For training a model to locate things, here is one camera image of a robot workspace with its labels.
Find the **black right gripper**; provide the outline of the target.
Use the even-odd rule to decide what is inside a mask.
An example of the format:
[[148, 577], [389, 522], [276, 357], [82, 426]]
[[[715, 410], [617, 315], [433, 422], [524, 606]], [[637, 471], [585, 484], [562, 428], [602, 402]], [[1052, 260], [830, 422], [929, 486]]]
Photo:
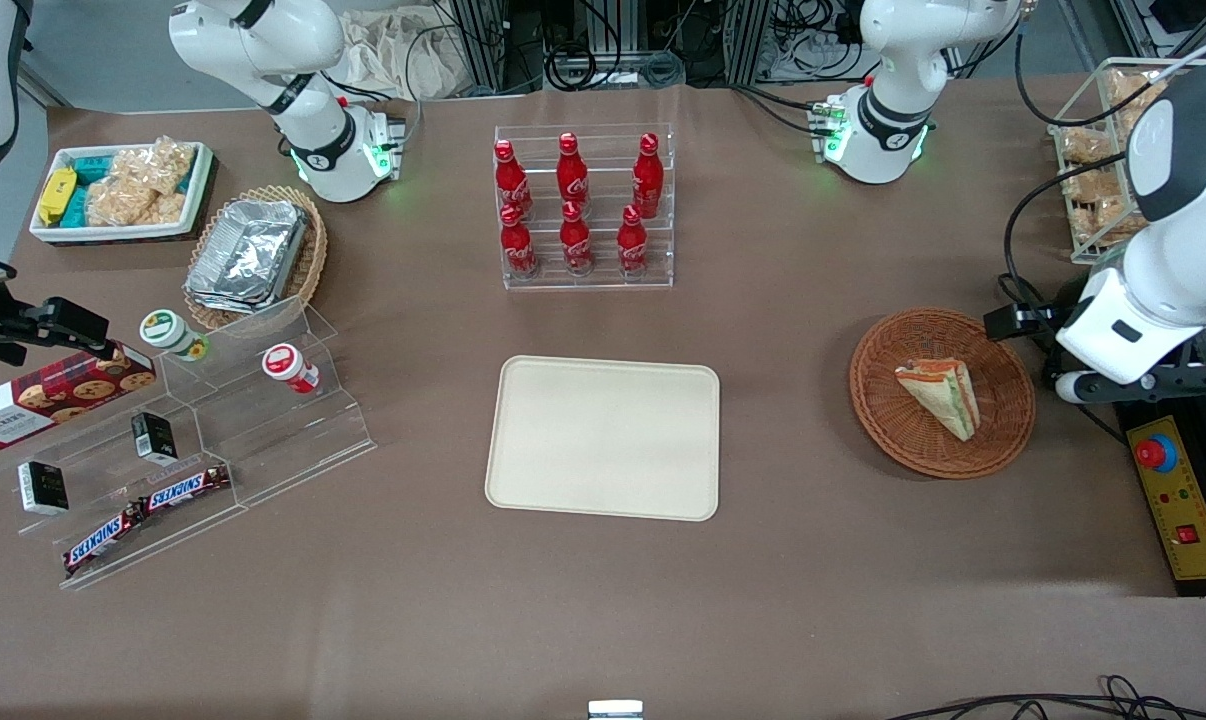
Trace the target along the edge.
[[27, 359], [27, 347], [51, 347], [55, 341], [94, 355], [104, 355], [110, 349], [109, 320], [86, 308], [63, 299], [49, 299], [49, 338], [39, 324], [41, 308], [0, 310], [0, 361], [8, 365], [22, 365]]

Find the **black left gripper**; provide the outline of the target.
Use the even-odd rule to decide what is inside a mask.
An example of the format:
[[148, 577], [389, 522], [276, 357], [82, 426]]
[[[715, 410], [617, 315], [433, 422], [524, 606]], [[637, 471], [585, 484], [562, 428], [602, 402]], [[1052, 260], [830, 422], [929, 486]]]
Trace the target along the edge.
[[1056, 346], [1056, 333], [1066, 323], [1070, 306], [1043, 304], [1009, 304], [983, 315], [984, 334], [993, 343], [1005, 343], [1021, 336], [1034, 336], [1034, 346]]

